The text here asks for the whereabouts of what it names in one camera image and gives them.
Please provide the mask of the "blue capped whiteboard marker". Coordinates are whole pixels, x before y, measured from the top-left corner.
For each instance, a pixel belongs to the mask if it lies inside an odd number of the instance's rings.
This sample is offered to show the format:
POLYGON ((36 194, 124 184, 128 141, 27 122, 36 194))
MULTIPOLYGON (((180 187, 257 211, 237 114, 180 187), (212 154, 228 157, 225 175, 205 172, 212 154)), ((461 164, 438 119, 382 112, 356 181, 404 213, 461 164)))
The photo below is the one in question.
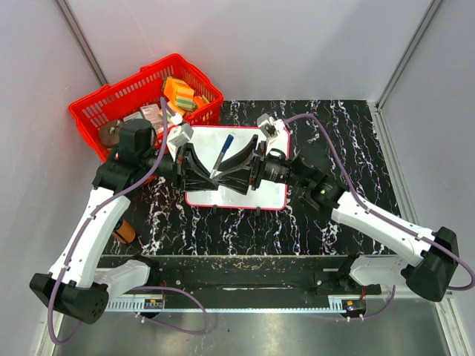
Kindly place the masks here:
POLYGON ((234 137, 233 137, 231 134, 229 134, 229 135, 226 137, 226 140, 225 140, 225 142, 223 143, 223 146, 222 146, 222 148, 220 149, 220 153, 218 154, 217 159, 216 159, 216 161, 215 161, 215 163, 214 163, 214 165, 213 165, 213 168, 212 168, 212 170, 211 170, 211 172, 210 172, 210 179, 214 179, 214 177, 215 177, 215 175, 216 175, 216 173, 217 173, 217 171, 218 171, 218 168, 220 167, 220 164, 222 163, 223 158, 224 158, 226 152, 228 151, 230 145, 232 144, 233 140, 234 140, 234 137))

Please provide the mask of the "pink framed whiteboard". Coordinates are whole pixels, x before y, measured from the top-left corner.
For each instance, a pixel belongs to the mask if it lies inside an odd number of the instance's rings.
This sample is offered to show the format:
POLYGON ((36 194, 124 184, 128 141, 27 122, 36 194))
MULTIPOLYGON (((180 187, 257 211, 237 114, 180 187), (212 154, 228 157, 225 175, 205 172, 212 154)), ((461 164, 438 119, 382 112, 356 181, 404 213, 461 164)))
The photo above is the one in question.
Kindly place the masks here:
POLYGON ((263 179, 257 188, 253 187, 257 177, 252 169, 258 165, 260 149, 266 144, 266 137, 259 128, 194 126, 193 131, 190 143, 207 171, 213 169, 229 136, 232 136, 233 140, 223 159, 226 161, 235 155, 241 155, 241 158, 234 161, 237 167, 227 165, 217 171, 214 175, 214 181, 218 184, 216 190, 186 192, 185 198, 189 205, 273 211, 285 208, 285 184, 263 179))

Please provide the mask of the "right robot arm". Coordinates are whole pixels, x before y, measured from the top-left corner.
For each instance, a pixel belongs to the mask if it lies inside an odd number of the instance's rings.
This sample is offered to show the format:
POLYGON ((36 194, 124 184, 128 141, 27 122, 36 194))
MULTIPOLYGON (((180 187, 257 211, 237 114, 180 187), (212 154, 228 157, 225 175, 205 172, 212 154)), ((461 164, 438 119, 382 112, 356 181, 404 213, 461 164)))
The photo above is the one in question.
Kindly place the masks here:
POLYGON ((350 258, 337 276, 343 292, 353 294, 376 284, 403 285, 426 300, 441 301, 458 266, 456 234, 446 227, 423 228, 375 206, 336 180, 330 166, 323 151, 300 150, 294 159, 287 159, 254 136, 244 149, 214 167, 211 178, 242 195, 264 181, 287 185, 321 217, 360 231, 393 251, 386 257, 350 258))

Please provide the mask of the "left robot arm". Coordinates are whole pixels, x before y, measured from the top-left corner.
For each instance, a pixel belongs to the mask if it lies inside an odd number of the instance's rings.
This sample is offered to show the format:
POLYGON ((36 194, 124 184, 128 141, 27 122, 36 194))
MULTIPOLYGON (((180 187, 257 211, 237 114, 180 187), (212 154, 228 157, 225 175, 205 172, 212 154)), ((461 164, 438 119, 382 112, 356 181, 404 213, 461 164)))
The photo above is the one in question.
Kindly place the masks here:
POLYGON ((30 290, 50 313, 92 324, 110 300, 135 288, 149 294, 160 287, 160 264, 144 256, 107 272, 96 269, 135 190, 151 175, 169 177, 184 190, 191 177, 204 181, 206 190, 214 188, 191 143, 181 145, 174 157, 164 148, 154 149, 156 138, 146 119, 129 120, 120 129, 118 143, 96 171, 85 212, 65 250, 48 273, 35 273, 30 280, 30 290))

